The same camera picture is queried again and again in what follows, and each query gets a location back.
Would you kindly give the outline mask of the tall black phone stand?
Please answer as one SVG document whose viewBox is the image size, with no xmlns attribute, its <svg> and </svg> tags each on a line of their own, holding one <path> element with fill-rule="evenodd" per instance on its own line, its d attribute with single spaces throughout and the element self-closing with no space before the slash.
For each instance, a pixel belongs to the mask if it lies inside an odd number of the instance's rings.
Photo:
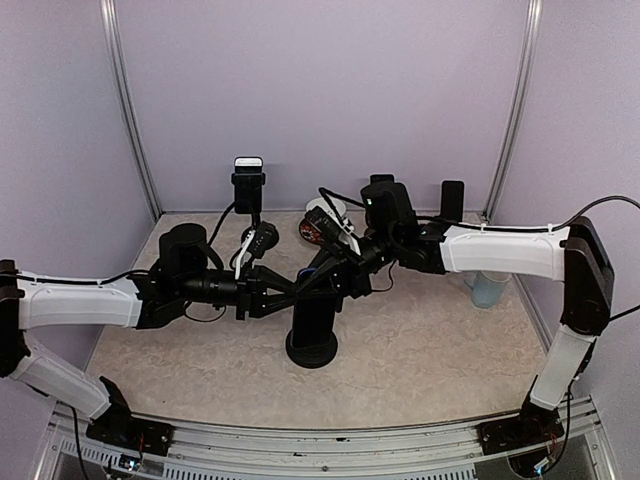
<svg viewBox="0 0 640 480">
<path fill-rule="evenodd" d="M 338 339 L 334 333 L 327 344 L 304 348 L 294 348 L 292 337 L 293 333 L 289 331 L 285 340 L 287 356 L 293 363 L 306 369 L 318 369 L 328 365 L 338 352 Z"/>
<path fill-rule="evenodd" d="M 257 166 L 239 166 L 232 173 L 231 182 L 234 186 L 235 212 L 249 215 L 251 227 L 257 227 L 261 221 L 262 187 L 266 175 Z"/>
</svg>

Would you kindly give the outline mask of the black phone white edge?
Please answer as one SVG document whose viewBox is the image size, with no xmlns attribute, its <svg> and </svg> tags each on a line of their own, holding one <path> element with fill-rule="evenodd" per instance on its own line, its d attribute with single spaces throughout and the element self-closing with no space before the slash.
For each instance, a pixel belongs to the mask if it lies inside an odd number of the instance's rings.
<svg viewBox="0 0 640 480">
<path fill-rule="evenodd" d="M 266 175 L 260 157 L 237 157 L 234 160 L 232 184 L 234 186 L 235 212 L 259 214 L 262 210 L 262 187 Z"/>
</svg>

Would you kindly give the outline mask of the tall black phone stand front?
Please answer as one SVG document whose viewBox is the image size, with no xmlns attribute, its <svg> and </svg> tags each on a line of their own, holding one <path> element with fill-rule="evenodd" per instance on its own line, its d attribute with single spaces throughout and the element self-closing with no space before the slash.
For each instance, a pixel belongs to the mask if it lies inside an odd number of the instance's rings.
<svg viewBox="0 0 640 480">
<path fill-rule="evenodd" d="M 232 173 L 231 182 L 234 186 L 235 212 L 249 215 L 251 227 L 257 227 L 261 221 L 262 187 L 266 175 L 257 166 L 239 166 Z"/>
</svg>

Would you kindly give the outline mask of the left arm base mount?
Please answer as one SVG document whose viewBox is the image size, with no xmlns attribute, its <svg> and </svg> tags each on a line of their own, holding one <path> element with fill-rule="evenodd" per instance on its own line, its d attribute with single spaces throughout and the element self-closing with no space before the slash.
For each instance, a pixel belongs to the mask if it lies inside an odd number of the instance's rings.
<svg viewBox="0 0 640 480">
<path fill-rule="evenodd" d="M 86 430 L 86 436 L 92 440 L 162 457 L 167 456 L 173 435 L 171 424 L 107 413 L 92 420 Z"/>
</svg>

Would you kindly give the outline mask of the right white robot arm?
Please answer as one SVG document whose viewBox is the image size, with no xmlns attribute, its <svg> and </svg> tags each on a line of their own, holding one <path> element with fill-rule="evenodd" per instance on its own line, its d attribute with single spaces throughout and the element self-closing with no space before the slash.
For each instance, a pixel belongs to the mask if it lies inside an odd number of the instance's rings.
<svg viewBox="0 0 640 480">
<path fill-rule="evenodd" d="M 518 442 L 535 442 L 611 321 L 614 270 L 591 220 L 578 213 L 546 227 L 465 224 L 461 181 L 442 183 L 435 217 L 418 215 L 405 185 L 390 174 L 372 176 L 360 196 L 363 236 L 353 234 L 333 204 L 305 214 L 321 250 L 296 279 L 289 348 L 334 351 L 333 321 L 343 299 L 371 294 L 371 275 L 391 263 L 434 275 L 478 272 L 558 281 L 564 286 L 560 327 L 511 423 Z"/>
</svg>

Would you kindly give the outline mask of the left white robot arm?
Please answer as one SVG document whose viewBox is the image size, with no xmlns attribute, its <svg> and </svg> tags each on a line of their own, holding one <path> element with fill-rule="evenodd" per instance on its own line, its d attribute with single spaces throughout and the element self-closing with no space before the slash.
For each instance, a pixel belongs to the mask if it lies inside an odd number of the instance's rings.
<svg viewBox="0 0 640 480">
<path fill-rule="evenodd" d="M 188 304 L 232 307 L 236 317 L 262 318 L 294 302 L 293 282 L 264 266 L 225 269 L 206 229 L 183 223 L 159 239 L 148 270 L 106 280 L 39 277 L 1 263 L 1 375 L 81 411 L 121 445 L 133 443 L 140 424 L 116 384 L 92 377 L 44 348 L 30 331 L 58 325 L 111 325 L 160 329 L 182 317 Z"/>
</svg>

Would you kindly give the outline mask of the black phone blue edge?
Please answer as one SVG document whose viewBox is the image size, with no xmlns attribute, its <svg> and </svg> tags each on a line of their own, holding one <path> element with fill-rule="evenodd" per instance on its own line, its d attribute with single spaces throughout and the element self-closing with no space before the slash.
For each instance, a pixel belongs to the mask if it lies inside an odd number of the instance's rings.
<svg viewBox="0 0 640 480">
<path fill-rule="evenodd" d="M 329 277 L 314 280 L 307 288 L 302 284 L 314 273 L 298 274 L 289 345 L 293 349 L 319 348 L 328 345 L 333 330 L 337 293 Z"/>
</svg>

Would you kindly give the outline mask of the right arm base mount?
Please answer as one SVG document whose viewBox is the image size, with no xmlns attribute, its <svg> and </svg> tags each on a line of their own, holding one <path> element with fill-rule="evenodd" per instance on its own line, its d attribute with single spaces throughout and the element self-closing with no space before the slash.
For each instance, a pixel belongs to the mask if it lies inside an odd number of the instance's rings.
<svg viewBox="0 0 640 480">
<path fill-rule="evenodd" d="M 565 430 L 556 410 L 544 409 L 480 423 L 477 427 L 484 455 L 516 450 L 559 439 Z"/>
</svg>

